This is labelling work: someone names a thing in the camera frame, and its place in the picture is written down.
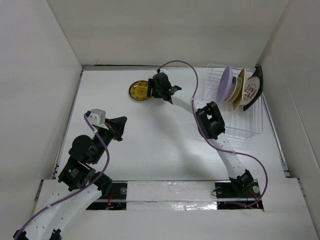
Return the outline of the yellow brown patterned plate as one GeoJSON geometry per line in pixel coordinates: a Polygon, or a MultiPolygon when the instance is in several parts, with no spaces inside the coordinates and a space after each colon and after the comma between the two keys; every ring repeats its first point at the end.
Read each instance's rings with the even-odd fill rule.
{"type": "Polygon", "coordinates": [[[133,82],[128,89],[129,96],[138,102],[149,100],[148,96],[148,82],[145,80],[133,82]]]}

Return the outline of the purple round plate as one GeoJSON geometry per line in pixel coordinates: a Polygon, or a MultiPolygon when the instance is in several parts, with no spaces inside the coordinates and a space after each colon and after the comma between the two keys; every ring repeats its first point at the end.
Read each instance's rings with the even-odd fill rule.
{"type": "Polygon", "coordinates": [[[230,66],[227,66],[223,71],[220,78],[219,85],[216,93],[216,100],[221,103],[223,102],[230,93],[233,81],[233,70],[230,66]]]}

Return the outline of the cream plate with motifs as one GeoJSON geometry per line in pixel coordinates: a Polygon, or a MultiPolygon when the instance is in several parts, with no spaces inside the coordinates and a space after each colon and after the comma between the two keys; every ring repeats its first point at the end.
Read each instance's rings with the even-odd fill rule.
{"type": "Polygon", "coordinates": [[[234,89],[233,89],[232,93],[230,94],[230,96],[228,97],[228,99],[225,101],[228,104],[231,104],[236,100],[236,98],[240,94],[241,88],[243,86],[243,80],[241,77],[233,77],[232,82],[234,85],[234,89]]]}

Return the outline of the cream plate with ink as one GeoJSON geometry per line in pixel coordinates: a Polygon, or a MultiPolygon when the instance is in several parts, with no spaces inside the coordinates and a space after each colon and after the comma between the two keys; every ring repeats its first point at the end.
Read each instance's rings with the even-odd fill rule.
{"type": "Polygon", "coordinates": [[[228,93],[227,97],[223,100],[224,103],[226,103],[232,97],[237,85],[238,85],[237,78],[234,76],[232,78],[232,83],[231,83],[231,87],[229,89],[229,93],[228,93]]]}

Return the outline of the bamboo weave pattern tray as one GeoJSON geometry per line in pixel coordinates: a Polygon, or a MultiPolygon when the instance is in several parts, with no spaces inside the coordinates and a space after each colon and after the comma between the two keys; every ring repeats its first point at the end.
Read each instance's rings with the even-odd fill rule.
{"type": "Polygon", "coordinates": [[[241,82],[240,92],[237,95],[236,99],[233,101],[233,110],[234,111],[241,105],[242,101],[244,100],[245,85],[248,81],[247,71],[245,68],[243,68],[240,71],[238,77],[241,78],[242,82],[241,82]]]}

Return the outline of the white plate red characters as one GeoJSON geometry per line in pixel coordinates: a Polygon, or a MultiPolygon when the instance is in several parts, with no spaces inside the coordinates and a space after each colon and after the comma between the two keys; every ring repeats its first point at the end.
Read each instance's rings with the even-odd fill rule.
{"type": "Polygon", "coordinates": [[[260,86],[261,80],[258,76],[249,77],[247,79],[247,83],[244,86],[244,96],[240,106],[247,106],[248,104],[250,104],[258,94],[260,86]]]}

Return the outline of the black floral square plate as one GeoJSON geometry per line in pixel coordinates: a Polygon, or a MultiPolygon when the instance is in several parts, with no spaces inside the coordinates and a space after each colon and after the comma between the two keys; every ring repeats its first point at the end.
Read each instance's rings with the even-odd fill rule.
{"type": "Polygon", "coordinates": [[[243,111],[247,111],[262,95],[264,87],[263,69],[260,64],[255,66],[255,71],[251,77],[247,79],[244,88],[244,104],[243,111]]]}

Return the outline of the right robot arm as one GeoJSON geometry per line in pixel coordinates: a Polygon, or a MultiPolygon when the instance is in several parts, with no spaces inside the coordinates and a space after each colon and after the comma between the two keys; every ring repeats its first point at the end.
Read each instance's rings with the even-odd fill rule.
{"type": "Polygon", "coordinates": [[[254,179],[229,143],[225,122],[215,102],[205,103],[194,99],[181,87],[172,86],[168,76],[163,72],[148,79],[147,96],[163,99],[193,114],[199,133],[217,150],[225,165],[232,193],[237,197],[242,197],[249,191],[254,179]]]}

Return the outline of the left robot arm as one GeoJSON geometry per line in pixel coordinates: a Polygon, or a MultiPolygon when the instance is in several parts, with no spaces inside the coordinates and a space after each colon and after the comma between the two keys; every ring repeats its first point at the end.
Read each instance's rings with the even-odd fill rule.
{"type": "Polygon", "coordinates": [[[108,119],[92,110],[83,117],[94,136],[79,135],[73,140],[69,159],[45,207],[14,233],[15,240],[62,240],[81,213],[111,194],[112,179],[92,166],[103,154],[110,157],[111,141],[122,141],[127,117],[108,119]]]}

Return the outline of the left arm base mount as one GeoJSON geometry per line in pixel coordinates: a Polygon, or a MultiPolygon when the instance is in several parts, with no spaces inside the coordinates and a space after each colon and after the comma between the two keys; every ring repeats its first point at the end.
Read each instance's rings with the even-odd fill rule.
{"type": "Polygon", "coordinates": [[[103,195],[95,200],[87,207],[91,211],[119,211],[127,209],[127,181],[115,181],[112,183],[111,189],[108,194],[103,195]]]}

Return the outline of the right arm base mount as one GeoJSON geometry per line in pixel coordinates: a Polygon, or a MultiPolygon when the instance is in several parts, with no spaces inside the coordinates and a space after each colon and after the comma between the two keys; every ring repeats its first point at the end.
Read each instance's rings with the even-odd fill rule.
{"type": "Polygon", "coordinates": [[[230,181],[218,181],[214,183],[211,195],[216,197],[218,210],[264,209],[262,200],[248,207],[261,196],[257,180],[254,180],[253,184],[241,193],[236,193],[233,190],[230,181]]]}

